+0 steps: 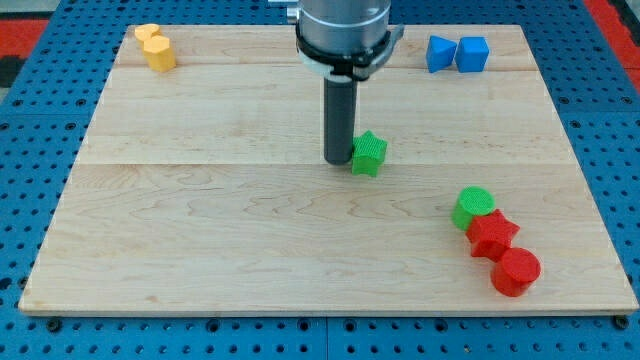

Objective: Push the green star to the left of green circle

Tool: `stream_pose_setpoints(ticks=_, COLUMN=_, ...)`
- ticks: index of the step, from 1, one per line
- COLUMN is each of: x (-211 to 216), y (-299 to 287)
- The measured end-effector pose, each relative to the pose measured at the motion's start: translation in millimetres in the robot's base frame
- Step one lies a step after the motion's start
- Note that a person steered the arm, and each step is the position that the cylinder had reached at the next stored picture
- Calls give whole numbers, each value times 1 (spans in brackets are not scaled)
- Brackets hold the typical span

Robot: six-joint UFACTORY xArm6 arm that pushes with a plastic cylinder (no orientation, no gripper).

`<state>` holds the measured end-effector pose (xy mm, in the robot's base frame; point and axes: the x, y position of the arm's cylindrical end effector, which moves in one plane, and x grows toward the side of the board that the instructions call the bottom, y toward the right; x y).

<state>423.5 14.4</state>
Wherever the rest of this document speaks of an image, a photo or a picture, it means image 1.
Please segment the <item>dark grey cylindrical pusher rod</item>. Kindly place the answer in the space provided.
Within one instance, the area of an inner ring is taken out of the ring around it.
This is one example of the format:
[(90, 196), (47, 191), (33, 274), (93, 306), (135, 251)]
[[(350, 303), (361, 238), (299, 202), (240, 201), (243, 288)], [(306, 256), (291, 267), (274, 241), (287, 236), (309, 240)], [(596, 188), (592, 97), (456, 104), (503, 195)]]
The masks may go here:
[(332, 165), (352, 157), (357, 83), (324, 80), (324, 158)]

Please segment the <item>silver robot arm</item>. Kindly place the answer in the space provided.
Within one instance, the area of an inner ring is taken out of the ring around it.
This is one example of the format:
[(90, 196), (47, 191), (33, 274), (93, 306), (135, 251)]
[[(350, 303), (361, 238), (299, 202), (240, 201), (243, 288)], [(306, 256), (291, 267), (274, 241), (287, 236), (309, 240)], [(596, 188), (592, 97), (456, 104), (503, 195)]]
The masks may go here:
[(389, 25), (390, 0), (273, 0), (294, 26), (302, 63), (324, 81), (324, 159), (353, 156), (358, 84), (391, 58), (404, 27)]

